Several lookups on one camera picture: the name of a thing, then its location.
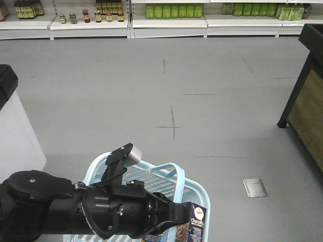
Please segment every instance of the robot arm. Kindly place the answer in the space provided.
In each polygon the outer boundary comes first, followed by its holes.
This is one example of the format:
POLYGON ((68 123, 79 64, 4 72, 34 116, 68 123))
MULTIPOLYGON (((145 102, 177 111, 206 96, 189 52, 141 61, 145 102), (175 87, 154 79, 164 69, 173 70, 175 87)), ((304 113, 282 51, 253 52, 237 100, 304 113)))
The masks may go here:
POLYGON ((20 171, 0 185, 0 241, 35 241, 41 234, 114 234, 142 238, 187 223, 189 208, 150 193, 139 180, 122 184, 127 164, 141 159, 132 144, 107 158, 100 182, 87 186, 42 171, 20 171))

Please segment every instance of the supermarket aisle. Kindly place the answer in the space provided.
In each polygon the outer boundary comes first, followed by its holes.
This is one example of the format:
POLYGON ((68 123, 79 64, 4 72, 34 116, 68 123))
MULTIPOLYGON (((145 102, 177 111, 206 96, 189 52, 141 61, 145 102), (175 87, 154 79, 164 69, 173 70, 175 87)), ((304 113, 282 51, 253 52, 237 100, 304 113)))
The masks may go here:
POLYGON ((206 188, 209 242, 321 241, 322 184, 276 126, 307 54, 295 37, 0 43, 44 171, 75 182, 97 155, 132 142, 143 160, 175 162, 206 188), (244 178, 261 178, 269 197, 247 198, 244 178))

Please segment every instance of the black metal frame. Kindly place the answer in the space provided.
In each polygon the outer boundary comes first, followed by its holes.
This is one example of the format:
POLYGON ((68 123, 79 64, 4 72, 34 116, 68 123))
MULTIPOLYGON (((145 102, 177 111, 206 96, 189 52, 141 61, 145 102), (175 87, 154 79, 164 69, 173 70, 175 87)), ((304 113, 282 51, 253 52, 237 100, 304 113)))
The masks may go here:
POLYGON ((316 163, 314 157, 311 155, 309 150, 307 149, 306 145, 298 135, 297 131, 295 130, 293 124, 288 120, 288 115, 297 99, 298 94, 300 93, 308 74, 311 70, 314 70, 322 79, 323 79, 323 67, 315 60, 315 57, 313 56, 312 52, 309 53, 306 62, 304 64, 304 67, 298 77, 298 80, 295 84, 295 87, 290 95, 290 98, 288 99, 288 102, 286 104, 286 107, 282 113, 281 118, 279 119, 277 125, 279 128, 283 129, 286 128, 286 125, 288 124, 292 132, 295 134, 297 140, 299 141, 300 145, 304 148, 304 151, 306 152, 307 156, 309 157, 309 165, 312 168, 313 172, 316 174, 317 178, 323 183, 323 170, 319 167, 319 165, 316 163))
POLYGON ((281 128, 281 129, 286 128, 287 123, 289 125, 291 125, 290 122, 288 122, 288 115, 289 115, 290 111, 292 110, 292 107, 296 101, 296 98, 297 98, 299 92, 301 91, 301 89, 307 79, 309 72, 313 69, 323 79, 322 68, 323 67, 320 67, 320 65, 317 63, 317 61, 315 59, 313 59, 313 55, 311 53, 309 53, 309 55, 306 59, 306 62, 304 64, 304 67, 303 67, 303 69, 298 77, 298 80, 295 84, 295 87, 292 91, 292 94, 291 94, 290 98, 288 99, 288 102, 287 102, 286 107, 282 113, 282 116, 277 123, 279 128, 281 128))
POLYGON ((18 77, 10 65, 0 64, 0 110, 18 86, 18 77))

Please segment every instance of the plastic shopping basket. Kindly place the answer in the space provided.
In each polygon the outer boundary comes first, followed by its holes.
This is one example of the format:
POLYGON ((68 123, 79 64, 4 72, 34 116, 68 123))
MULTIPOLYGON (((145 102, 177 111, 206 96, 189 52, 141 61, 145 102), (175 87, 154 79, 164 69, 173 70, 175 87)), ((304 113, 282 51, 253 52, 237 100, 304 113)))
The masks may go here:
MULTIPOLYGON (((105 160, 110 153, 105 153, 97 157, 90 165, 84 182, 89 185, 99 182, 106 169, 105 160)), ((185 178, 184 170, 174 163, 155 166, 145 161, 128 167, 128 171, 123 175, 123 184, 129 180, 141 180, 145 182, 145 189, 149 192, 161 192, 170 200, 181 202, 194 202, 206 208, 205 224, 202 242, 207 242, 210 201, 205 189, 197 182, 185 178)), ((174 242, 176 237, 176 227, 172 227, 168 232, 167 242, 174 242)), ((103 239, 97 235, 69 234, 63 235, 64 242, 102 242, 103 239)), ((141 239, 132 239, 127 235, 114 235, 107 242, 140 242, 141 239)))

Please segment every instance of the wooden display stand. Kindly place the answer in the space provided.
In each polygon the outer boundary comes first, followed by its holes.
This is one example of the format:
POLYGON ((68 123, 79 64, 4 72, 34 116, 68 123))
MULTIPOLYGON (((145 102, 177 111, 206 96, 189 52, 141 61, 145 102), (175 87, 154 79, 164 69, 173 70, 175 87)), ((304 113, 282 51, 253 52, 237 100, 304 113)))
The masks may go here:
POLYGON ((323 171, 323 25, 305 25, 299 40, 310 54, 278 127, 288 124, 323 171))

